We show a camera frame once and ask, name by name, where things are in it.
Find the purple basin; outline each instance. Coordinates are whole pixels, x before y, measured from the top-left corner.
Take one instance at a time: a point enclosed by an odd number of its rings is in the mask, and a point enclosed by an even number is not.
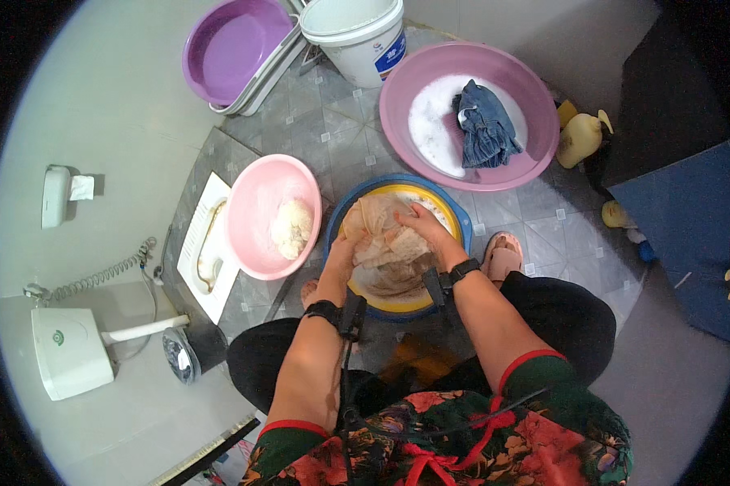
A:
[[[291,30],[275,0],[224,2],[192,28],[181,58],[184,78],[205,101],[229,105]]]

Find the hand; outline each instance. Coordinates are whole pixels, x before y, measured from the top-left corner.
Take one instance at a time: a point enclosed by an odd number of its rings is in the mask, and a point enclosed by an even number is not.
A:
[[[427,241],[444,271],[450,271],[455,265],[467,260],[465,249],[440,224],[433,212],[416,202],[411,203],[411,209],[416,216],[402,215],[395,211],[395,220],[403,226],[412,228]]]
[[[343,305],[346,300],[346,284],[354,271],[354,247],[364,236],[364,230],[356,238],[346,238],[341,232],[332,242],[330,254],[319,277],[317,296],[320,299],[329,300],[339,307]]]

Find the black wristband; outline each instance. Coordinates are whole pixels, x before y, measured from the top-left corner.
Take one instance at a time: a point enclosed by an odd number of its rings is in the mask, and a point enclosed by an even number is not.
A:
[[[470,272],[479,270],[479,267],[480,265],[476,258],[470,258],[469,260],[465,260],[462,263],[455,265],[449,272],[451,285],[454,286],[454,284],[465,278],[465,276]]]
[[[324,317],[335,330],[340,328],[341,322],[341,309],[329,300],[320,300],[308,306],[308,309],[303,313],[304,316],[309,317]]]

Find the black pants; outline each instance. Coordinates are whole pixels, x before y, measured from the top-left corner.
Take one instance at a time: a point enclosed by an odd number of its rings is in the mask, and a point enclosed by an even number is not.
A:
[[[530,278],[512,271],[500,289],[546,344],[565,355],[581,381],[589,385],[611,360],[616,332],[612,310],[587,289],[556,278]],[[244,331],[227,353],[233,384],[263,413],[273,402],[275,382],[292,344],[298,318],[274,320]],[[353,403],[367,417],[396,402],[404,390],[390,388],[372,373],[349,371]],[[471,390],[491,395],[478,357],[464,361],[429,390]]]

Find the slipper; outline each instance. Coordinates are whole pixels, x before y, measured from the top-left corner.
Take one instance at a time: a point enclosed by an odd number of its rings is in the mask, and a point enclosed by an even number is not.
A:
[[[506,238],[506,242],[513,245],[516,250],[506,247],[495,248],[498,238]],[[487,243],[481,272],[491,281],[504,281],[512,271],[524,273],[524,262],[525,254],[521,250],[519,239],[509,232],[498,231]]]

